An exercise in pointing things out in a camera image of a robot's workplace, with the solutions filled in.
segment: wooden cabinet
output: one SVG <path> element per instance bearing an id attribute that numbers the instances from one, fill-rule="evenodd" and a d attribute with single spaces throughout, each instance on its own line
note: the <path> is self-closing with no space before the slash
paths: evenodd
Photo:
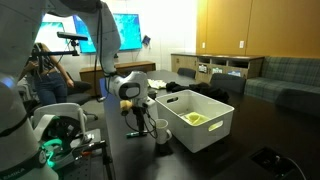
<path id="1" fill-rule="evenodd" d="M 138 61 L 131 63 L 119 63 L 115 65 L 117 73 L 123 76 L 127 76 L 131 71 L 154 71 L 156 70 L 156 64 L 151 61 Z M 79 72 L 81 81 L 89 82 L 92 85 L 92 89 L 88 91 L 91 96 L 100 96 L 100 82 L 99 80 L 104 77 L 101 67 L 97 67 L 94 71 L 93 67 L 82 68 Z"/>
<path id="2" fill-rule="evenodd" d="M 262 56 L 234 56 L 210 54 L 172 54 L 172 71 L 177 72 L 177 67 L 189 67 L 196 70 L 198 82 L 209 83 L 212 74 L 228 73 L 243 78 L 253 78 L 260 74 L 264 57 Z M 177 65 L 177 60 L 184 59 Z"/>
<path id="3" fill-rule="evenodd" d="M 178 72 L 178 69 L 181 67 L 196 70 L 197 57 L 183 56 L 183 55 L 171 55 L 171 71 Z"/>

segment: table surface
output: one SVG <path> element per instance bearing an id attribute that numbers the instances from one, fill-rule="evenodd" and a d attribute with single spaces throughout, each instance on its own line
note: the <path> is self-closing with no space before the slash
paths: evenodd
<path id="1" fill-rule="evenodd" d="M 169 71 L 152 71 L 148 78 L 195 84 L 195 80 Z M 169 92 L 158 90 L 158 95 Z M 145 137 L 127 139 L 132 130 L 120 115 L 120 101 L 109 94 L 104 101 L 106 123 L 116 179 L 207 180 L 262 147 L 269 147 L 295 160 L 307 177 L 320 179 L 320 119 L 277 107 L 253 97 L 229 93 L 228 104 L 235 108 L 230 134 L 197 152 L 190 152 L 175 137 L 159 148 Z M 129 124 L 136 126 L 132 113 Z"/>

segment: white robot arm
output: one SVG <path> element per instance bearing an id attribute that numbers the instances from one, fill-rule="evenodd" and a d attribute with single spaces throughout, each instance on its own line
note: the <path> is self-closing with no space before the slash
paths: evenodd
<path id="1" fill-rule="evenodd" d="M 113 56 L 120 47 L 120 37 L 107 4 L 100 0 L 0 0 L 0 179 L 58 179 L 44 163 L 15 86 L 42 17 L 48 12 L 65 17 L 77 14 L 86 23 L 109 92 L 121 99 L 133 99 L 138 105 L 147 99 L 146 74 L 134 72 L 122 78 L 115 73 Z M 26 162 L 39 167 L 30 169 Z"/>

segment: monitor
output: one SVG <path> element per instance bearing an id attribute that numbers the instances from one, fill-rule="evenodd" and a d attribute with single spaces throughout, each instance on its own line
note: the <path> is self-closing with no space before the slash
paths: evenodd
<path id="1" fill-rule="evenodd" d="M 68 40 L 59 38 L 57 32 L 64 32 L 62 22 L 42 22 L 35 42 L 46 44 L 50 51 L 69 51 Z"/>
<path id="2" fill-rule="evenodd" d="M 76 33 L 85 35 L 88 37 L 87 41 L 79 40 L 80 52 L 81 53 L 95 53 L 96 48 L 93 45 L 90 33 L 86 24 L 81 20 L 81 18 L 77 15 L 73 15 L 73 22 L 76 28 Z"/>
<path id="3" fill-rule="evenodd" d="M 142 48 L 138 14 L 113 14 L 121 39 L 120 51 Z"/>
<path id="4" fill-rule="evenodd" d="M 142 48 L 140 22 L 138 14 L 113 14 L 120 34 L 120 51 L 136 50 Z M 73 16 L 77 34 L 86 35 L 88 41 L 79 41 L 81 53 L 95 53 L 90 33 L 85 23 L 77 15 Z"/>

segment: white mug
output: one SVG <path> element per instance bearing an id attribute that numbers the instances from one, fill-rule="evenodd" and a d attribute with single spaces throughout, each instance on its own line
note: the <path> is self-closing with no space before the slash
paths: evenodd
<path id="1" fill-rule="evenodd" d="M 164 144 L 172 138 L 172 133 L 168 129 L 168 121 L 165 119 L 157 119 L 155 122 L 157 132 L 156 142 L 158 144 Z"/>

